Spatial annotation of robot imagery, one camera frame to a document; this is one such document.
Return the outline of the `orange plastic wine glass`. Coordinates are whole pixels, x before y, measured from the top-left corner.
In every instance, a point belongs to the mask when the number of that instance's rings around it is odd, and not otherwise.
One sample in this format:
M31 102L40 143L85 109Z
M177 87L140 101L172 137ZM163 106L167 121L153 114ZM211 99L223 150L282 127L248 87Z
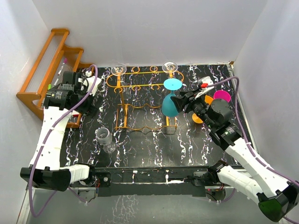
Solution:
M205 103L207 103L208 105L210 105L213 100L214 100L213 97L211 97L209 95L205 96ZM202 124L203 123L203 120L200 117L198 117L195 113L192 115L192 120L196 124Z

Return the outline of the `pink plastic wine glass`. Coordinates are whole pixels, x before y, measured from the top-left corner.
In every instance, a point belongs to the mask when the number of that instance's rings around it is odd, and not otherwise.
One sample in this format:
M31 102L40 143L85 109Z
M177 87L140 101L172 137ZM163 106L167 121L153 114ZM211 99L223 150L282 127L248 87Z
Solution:
M227 91L219 90L214 93L213 99L223 99L229 103L231 101L231 96Z

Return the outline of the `blue plastic wine glass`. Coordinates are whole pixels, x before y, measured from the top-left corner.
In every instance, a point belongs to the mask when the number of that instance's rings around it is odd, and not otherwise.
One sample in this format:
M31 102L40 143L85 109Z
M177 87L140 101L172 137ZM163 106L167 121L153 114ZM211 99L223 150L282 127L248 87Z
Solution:
M182 82L179 79L169 78L164 81L164 88L169 90L170 93L167 94L162 103L162 114L167 117L175 117L179 114L173 101L171 100L172 96L175 95L175 91L179 90L182 87Z

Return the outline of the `clear wine glass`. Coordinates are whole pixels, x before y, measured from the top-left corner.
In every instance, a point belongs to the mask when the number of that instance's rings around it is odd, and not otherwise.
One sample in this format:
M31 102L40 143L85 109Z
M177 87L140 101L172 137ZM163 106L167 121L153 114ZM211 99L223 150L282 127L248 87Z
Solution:
M126 71L127 71L127 67L122 63L116 64L111 68L112 75L116 76L120 81L118 85L122 88L123 96L129 98L130 96L129 88L127 87L127 83L125 82L124 79L124 74L126 73Z
M112 133L107 128L98 128L96 139L103 146L103 150L106 153L111 154L116 150L116 143L113 141Z
M162 65L162 70L168 74L169 78L174 78L174 73L178 70L178 65L173 61L168 61Z

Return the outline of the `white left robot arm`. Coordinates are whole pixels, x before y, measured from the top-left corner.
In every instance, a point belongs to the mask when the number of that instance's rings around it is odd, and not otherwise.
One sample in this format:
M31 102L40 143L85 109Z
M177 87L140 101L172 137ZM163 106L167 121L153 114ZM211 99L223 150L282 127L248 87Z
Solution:
M82 73L64 72L61 83L46 92L43 102L43 125L29 166L21 168L20 177L34 188L66 191L70 184L81 181L86 186L96 182L96 174L88 165L61 167L60 151L72 112L91 115L92 105L101 79Z

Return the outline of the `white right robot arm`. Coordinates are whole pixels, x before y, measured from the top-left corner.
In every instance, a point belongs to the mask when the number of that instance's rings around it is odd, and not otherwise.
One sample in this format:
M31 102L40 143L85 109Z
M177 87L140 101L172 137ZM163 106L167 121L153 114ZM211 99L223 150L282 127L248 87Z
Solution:
M205 102L202 95L183 92L172 96L176 109L195 113L210 128L212 141L234 157L250 176L239 173L223 161L208 168L208 179L213 185L221 183L234 187L254 201L260 211L271 221L279 222L299 203L299 185L271 171L271 166L250 149L240 129L231 121L233 111L227 101Z

